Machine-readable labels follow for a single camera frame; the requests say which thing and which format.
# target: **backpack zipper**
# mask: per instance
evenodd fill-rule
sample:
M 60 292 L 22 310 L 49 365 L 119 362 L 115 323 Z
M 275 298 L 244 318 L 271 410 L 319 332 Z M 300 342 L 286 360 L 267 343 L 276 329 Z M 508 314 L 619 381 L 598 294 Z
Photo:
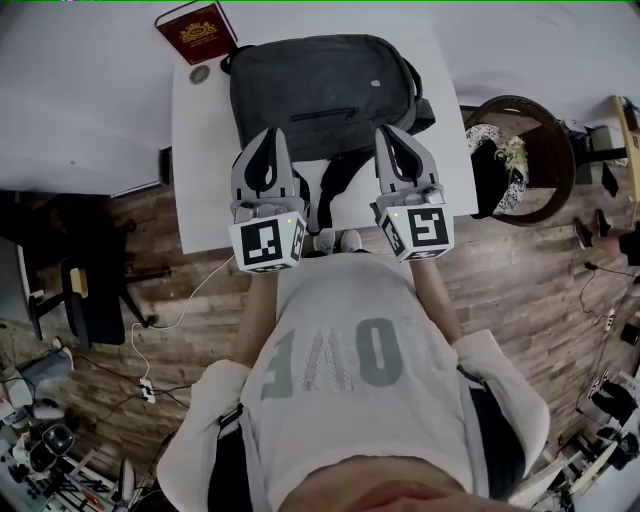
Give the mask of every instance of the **backpack zipper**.
M 292 121 L 306 121 L 307 119 L 317 119 L 319 117 L 337 116 L 340 114 L 346 114 L 345 120 L 353 119 L 358 113 L 358 107 L 351 108 L 334 108 L 331 110 L 319 110 L 318 112 L 309 112 L 308 114 L 296 114 L 291 116 Z

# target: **power strip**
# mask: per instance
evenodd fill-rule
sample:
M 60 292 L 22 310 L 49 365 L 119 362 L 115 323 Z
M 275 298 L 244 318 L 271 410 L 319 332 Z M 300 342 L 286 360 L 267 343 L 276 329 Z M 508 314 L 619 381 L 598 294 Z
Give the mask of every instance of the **power strip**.
M 153 393 L 153 386 L 149 379 L 140 379 L 140 389 L 142 390 L 142 398 L 150 404 L 156 403 L 156 396 Z

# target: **wooden floor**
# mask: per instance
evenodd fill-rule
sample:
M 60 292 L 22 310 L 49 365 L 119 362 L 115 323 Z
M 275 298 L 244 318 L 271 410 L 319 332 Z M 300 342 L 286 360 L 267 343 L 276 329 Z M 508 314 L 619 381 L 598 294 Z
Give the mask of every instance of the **wooden floor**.
M 598 362 L 602 347 L 604 322 L 593 326 L 595 318 L 582 311 L 579 301 L 580 290 L 592 275 L 583 264 L 590 260 L 629 272 L 622 260 L 581 251 L 571 226 L 575 216 L 590 219 L 594 208 L 600 206 L 616 227 L 628 227 L 633 204 L 627 199 L 625 172 L 618 170 L 616 175 L 622 187 L 617 198 L 605 195 L 600 185 L 576 187 L 565 208 L 535 228 L 512 227 L 492 219 L 458 218 L 456 247 L 439 260 L 464 331 L 490 328 L 504 352 L 548 402 L 551 450 L 557 447 L 558 436 L 567 439 L 585 425 L 574 408 L 583 386 L 595 373 L 592 366 L 594 360 Z M 535 207 L 545 196 L 545 191 L 528 192 L 523 208 Z M 231 255 L 230 250 L 182 254 L 172 188 L 114 200 L 110 211 L 118 224 L 128 218 L 138 224 L 127 245 L 134 270 L 171 267 L 171 278 L 136 284 L 130 290 L 143 312 L 157 315 L 159 324 L 174 323 L 195 286 Z M 363 230 L 362 234 L 365 248 L 390 252 L 377 228 Z M 47 293 L 57 289 L 56 275 L 55 269 L 42 275 Z M 149 376 L 156 388 L 190 384 L 207 365 L 230 354 L 249 281 L 231 262 L 194 298 L 182 325 L 164 332 L 135 333 L 136 344 L 151 365 Z M 599 271 L 586 288 L 584 301 L 598 315 L 605 314 L 622 297 L 628 283 L 628 277 Z M 635 299 L 624 301 L 606 343 L 600 371 L 605 365 L 628 371 L 635 368 L 638 350 L 622 343 L 619 331 L 636 311 L 636 305 Z M 133 317 L 123 311 L 125 325 L 130 327 Z M 37 342 L 29 326 L 3 325 L 6 329 L 0 330 L 0 348 L 4 366 L 13 364 L 13 348 L 18 364 L 46 350 L 46 343 Z M 43 319 L 42 325 L 49 343 L 59 336 L 64 343 L 73 344 L 64 308 Z M 86 418 L 79 436 L 79 453 L 101 446 L 111 456 L 126 454 L 146 470 L 161 442 L 184 418 L 185 410 L 177 400 L 188 404 L 189 389 L 176 390 L 176 401 L 168 395 L 159 396 L 155 405 L 130 398 L 110 414 L 119 402 L 138 396 L 133 382 L 146 371 L 129 334 L 122 346 L 99 345 L 91 351 L 74 349 L 74 353 L 130 381 L 78 357 L 76 371 L 69 379 L 39 388 L 38 395 L 54 396 Z M 582 404 L 591 411 L 584 400 Z

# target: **red passport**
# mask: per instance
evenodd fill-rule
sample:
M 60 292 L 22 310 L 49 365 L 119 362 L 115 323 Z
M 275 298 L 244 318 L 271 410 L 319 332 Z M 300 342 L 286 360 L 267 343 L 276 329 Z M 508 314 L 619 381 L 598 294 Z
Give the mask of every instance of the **red passport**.
M 156 28 L 189 64 L 227 55 L 236 49 L 235 33 L 218 2 L 191 2 L 156 19 Z

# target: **black shoe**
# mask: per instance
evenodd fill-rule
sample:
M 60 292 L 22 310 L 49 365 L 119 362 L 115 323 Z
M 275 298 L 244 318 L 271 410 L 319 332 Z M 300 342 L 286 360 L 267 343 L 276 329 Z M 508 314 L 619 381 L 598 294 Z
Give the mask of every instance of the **black shoe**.
M 576 234 L 582 249 L 593 247 L 591 243 L 593 233 L 587 229 L 587 226 L 585 226 L 580 219 L 573 219 L 573 232 Z
M 598 208 L 596 210 L 596 225 L 598 226 L 598 236 L 607 236 L 611 229 L 611 224 L 607 223 L 604 212 Z

